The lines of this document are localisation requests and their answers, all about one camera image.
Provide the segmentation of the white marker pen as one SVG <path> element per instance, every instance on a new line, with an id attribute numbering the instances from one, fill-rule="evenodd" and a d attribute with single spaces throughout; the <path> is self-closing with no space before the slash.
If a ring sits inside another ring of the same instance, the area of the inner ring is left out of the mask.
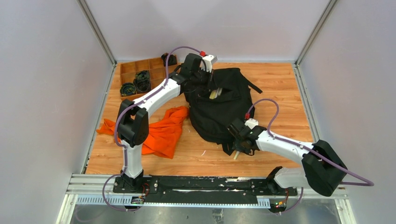
<path id="1" fill-rule="evenodd" d="M 217 97 L 220 96 L 221 94 L 222 94 L 222 88 L 218 88 L 218 89 L 216 90 L 215 98 L 217 98 Z"/>

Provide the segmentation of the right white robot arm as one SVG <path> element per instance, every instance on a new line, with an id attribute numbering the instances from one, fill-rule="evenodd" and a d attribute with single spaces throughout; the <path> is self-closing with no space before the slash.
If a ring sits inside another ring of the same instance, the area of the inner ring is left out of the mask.
<path id="1" fill-rule="evenodd" d="M 330 144 L 297 141 L 276 134 L 255 119 L 235 119 L 228 131 L 240 152 L 270 152 L 294 161 L 298 168 L 276 167 L 267 176 L 267 190 L 278 195 L 286 188 L 309 188 L 330 197 L 346 176 L 346 166 Z"/>

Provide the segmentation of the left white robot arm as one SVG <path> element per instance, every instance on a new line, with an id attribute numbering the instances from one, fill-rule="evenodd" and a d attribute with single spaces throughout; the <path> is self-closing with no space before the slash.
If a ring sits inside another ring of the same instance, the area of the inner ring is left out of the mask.
<path id="1" fill-rule="evenodd" d="M 120 180 L 132 193 L 143 187 L 142 145 L 149 134 L 149 118 L 162 105 L 186 92 L 188 85 L 206 83 L 216 63 L 215 55 L 190 53 L 178 69 L 144 96 L 122 101 L 116 120 L 114 139 L 123 150 Z"/>

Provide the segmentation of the black backpack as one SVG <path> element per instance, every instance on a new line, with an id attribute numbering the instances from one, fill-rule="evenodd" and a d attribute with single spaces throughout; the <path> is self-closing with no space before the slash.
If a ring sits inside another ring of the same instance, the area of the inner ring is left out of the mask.
<path id="1" fill-rule="evenodd" d="M 209 99 L 211 92 L 222 88 L 222 94 Z M 231 155 L 234 137 L 228 126 L 235 120 L 255 114 L 251 90 L 261 94 L 263 91 L 249 81 L 240 68 L 223 68 L 213 71 L 209 86 L 181 87 L 189 104 L 189 118 L 197 133 L 206 141 L 222 146 L 223 152 Z"/>

